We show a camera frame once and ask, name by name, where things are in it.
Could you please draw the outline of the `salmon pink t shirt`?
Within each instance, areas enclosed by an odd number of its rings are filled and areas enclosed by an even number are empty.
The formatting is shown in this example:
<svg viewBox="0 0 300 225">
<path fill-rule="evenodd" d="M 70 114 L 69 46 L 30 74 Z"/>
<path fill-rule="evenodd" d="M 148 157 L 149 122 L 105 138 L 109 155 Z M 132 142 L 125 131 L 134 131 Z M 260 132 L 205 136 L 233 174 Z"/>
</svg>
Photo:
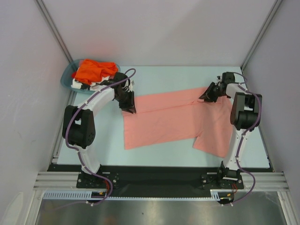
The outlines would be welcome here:
<svg viewBox="0 0 300 225">
<path fill-rule="evenodd" d="M 224 158 L 233 127 L 227 97 L 205 102 L 205 88 L 135 97 L 136 113 L 123 113 L 126 150 L 194 138 L 193 148 Z"/>
</svg>

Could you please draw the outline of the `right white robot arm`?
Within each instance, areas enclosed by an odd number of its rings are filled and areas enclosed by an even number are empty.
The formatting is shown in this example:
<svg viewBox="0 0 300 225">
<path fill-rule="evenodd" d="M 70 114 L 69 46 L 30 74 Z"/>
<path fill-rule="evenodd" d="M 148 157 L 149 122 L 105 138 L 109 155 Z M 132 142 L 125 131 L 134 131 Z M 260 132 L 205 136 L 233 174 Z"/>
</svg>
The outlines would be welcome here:
<svg viewBox="0 0 300 225">
<path fill-rule="evenodd" d="M 216 102 L 220 97 L 233 99 L 230 124 L 233 126 L 229 152 L 221 163 L 224 172 L 216 176 L 221 188 L 233 183 L 232 175 L 227 172 L 241 171 L 241 157 L 250 133 L 260 124 L 262 112 L 262 95 L 250 92 L 239 83 L 211 83 L 199 97 L 205 102 Z"/>
</svg>

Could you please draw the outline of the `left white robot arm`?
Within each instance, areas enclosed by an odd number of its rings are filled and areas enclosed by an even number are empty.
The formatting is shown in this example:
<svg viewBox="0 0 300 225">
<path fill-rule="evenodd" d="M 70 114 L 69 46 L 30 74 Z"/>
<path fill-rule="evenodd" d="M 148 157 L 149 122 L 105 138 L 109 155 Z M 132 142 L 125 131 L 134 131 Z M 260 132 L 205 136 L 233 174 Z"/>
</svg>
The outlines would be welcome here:
<svg viewBox="0 0 300 225">
<path fill-rule="evenodd" d="M 109 102 L 116 100 L 119 108 L 127 113 L 136 113 L 135 93 L 128 87 L 102 86 L 88 99 L 79 105 L 68 105 L 64 111 L 62 136 L 66 146 L 76 151 L 82 171 L 89 174 L 87 182 L 97 188 L 103 184 L 104 178 L 98 173 L 101 163 L 90 148 L 96 138 L 94 117 Z"/>
</svg>

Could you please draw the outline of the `white t shirt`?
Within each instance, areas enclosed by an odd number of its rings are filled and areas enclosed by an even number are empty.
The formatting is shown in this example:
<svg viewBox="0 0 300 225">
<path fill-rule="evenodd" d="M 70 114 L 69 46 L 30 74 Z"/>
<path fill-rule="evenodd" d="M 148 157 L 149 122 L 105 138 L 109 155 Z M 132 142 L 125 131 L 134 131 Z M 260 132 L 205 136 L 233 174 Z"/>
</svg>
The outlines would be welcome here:
<svg viewBox="0 0 300 225">
<path fill-rule="evenodd" d="M 103 81 L 107 81 L 109 77 L 102 78 L 99 82 L 92 82 L 91 85 L 79 82 L 76 79 L 72 79 L 71 88 L 74 90 L 90 90 L 96 91 L 100 87 L 100 83 Z"/>
</svg>

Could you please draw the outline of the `orange t shirt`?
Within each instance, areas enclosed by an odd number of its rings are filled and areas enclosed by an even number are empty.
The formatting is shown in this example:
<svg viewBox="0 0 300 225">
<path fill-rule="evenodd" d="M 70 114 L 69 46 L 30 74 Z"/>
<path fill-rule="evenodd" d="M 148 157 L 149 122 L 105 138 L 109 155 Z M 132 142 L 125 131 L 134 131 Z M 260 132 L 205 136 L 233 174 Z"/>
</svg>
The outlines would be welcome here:
<svg viewBox="0 0 300 225">
<path fill-rule="evenodd" d="M 84 59 L 80 62 L 78 70 L 72 74 L 72 78 L 78 82 L 91 85 L 92 83 L 101 82 L 103 78 L 114 76 L 118 70 L 117 64 L 114 62 Z"/>
</svg>

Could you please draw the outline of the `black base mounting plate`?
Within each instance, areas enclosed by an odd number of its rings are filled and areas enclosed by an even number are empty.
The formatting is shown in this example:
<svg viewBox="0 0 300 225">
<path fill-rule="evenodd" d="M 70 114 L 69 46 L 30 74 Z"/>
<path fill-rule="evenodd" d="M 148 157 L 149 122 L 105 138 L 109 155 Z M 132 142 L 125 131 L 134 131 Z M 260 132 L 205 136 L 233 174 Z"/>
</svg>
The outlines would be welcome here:
<svg viewBox="0 0 300 225">
<path fill-rule="evenodd" d="M 223 180 L 216 167 L 108 166 L 97 175 L 83 172 L 79 165 L 50 165 L 48 172 L 74 175 L 77 189 L 112 191 L 112 197 L 193 198 L 208 197 L 210 190 L 242 191 L 246 175 Z"/>
</svg>

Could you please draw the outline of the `blue plastic laundry basket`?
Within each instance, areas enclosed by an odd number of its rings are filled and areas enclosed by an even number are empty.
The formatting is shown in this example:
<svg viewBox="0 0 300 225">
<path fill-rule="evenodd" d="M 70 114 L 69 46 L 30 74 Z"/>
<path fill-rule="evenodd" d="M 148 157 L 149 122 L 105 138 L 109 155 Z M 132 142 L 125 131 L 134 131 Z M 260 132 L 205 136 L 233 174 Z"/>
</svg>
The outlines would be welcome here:
<svg viewBox="0 0 300 225">
<path fill-rule="evenodd" d="M 84 59 L 80 59 L 80 60 L 74 60 L 72 61 L 67 67 L 66 69 L 64 70 L 63 74 L 62 74 L 62 77 L 61 77 L 61 80 L 60 80 L 60 83 L 63 87 L 65 88 L 68 88 L 74 92 L 78 92 L 78 93 L 85 93 L 85 94 L 91 94 L 93 93 L 94 91 L 90 91 L 90 90 L 74 90 L 71 88 L 71 83 L 72 83 L 72 74 L 74 72 L 76 72 L 79 68 L 79 64 L 80 62 L 84 60 Z"/>
</svg>

